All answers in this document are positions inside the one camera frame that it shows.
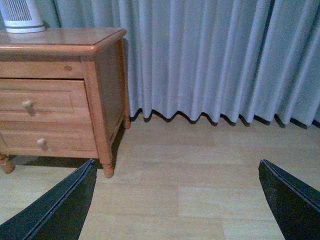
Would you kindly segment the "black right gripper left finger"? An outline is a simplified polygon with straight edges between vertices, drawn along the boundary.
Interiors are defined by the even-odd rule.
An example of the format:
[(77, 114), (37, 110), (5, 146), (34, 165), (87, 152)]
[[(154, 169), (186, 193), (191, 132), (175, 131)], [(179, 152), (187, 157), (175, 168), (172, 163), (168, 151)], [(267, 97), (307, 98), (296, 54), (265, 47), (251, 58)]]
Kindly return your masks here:
[(97, 178), (89, 159), (27, 208), (2, 223), (2, 240), (77, 240), (91, 206)]

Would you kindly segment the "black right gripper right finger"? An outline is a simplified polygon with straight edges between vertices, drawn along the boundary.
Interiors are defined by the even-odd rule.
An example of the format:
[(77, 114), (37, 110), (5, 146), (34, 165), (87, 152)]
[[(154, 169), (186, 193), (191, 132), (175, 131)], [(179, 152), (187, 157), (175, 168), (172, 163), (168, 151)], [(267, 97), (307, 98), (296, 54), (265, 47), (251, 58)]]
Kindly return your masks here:
[(320, 238), (320, 192), (272, 162), (259, 163), (259, 180), (286, 240)]

